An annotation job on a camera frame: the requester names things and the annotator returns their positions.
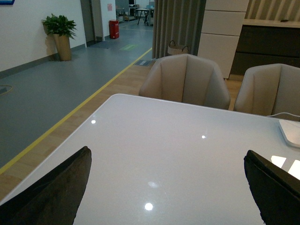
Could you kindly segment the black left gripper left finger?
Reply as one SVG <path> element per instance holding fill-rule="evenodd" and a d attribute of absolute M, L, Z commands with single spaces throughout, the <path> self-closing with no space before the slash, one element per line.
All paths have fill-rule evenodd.
<path fill-rule="evenodd" d="M 82 201 L 91 168 L 84 146 L 0 207 L 2 225 L 71 225 Z"/>

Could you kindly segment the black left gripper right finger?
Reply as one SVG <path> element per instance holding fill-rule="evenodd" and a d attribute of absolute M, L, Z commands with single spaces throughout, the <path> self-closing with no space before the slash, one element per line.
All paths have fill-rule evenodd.
<path fill-rule="evenodd" d="M 300 180 L 253 150 L 244 157 L 252 197 L 266 225 L 300 223 Z"/>

